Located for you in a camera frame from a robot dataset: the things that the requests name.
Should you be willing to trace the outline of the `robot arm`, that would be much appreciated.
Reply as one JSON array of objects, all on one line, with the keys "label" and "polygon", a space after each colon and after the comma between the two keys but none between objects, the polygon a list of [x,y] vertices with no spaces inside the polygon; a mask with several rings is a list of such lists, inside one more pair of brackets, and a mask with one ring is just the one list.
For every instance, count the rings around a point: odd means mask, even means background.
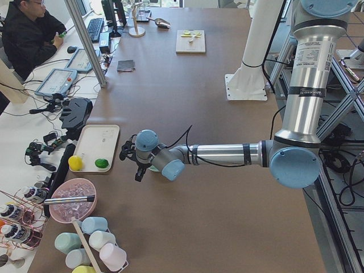
[{"label": "robot arm", "polygon": [[142,130],[123,146],[120,159],[136,162],[136,181],[149,167],[175,180],[187,164],[269,168],[290,188],[313,184],[319,174],[320,140],[316,134],[326,85],[338,39],[346,32],[355,1],[299,1],[292,32],[298,45],[293,63],[282,128],[272,140],[243,144],[166,146],[156,132]]}]

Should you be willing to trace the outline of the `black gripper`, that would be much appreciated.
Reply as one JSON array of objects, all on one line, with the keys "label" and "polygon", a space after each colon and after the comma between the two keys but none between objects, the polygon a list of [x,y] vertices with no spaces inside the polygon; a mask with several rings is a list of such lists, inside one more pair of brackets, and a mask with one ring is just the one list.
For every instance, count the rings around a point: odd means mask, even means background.
[{"label": "black gripper", "polygon": [[125,159],[130,159],[131,161],[136,162],[136,164],[138,165],[138,170],[135,174],[135,181],[141,182],[148,168],[148,164],[142,163],[139,161],[139,159],[137,159],[135,143],[133,142],[135,136],[136,135],[132,135],[121,147],[119,158],[121,161],[124,161]]}]

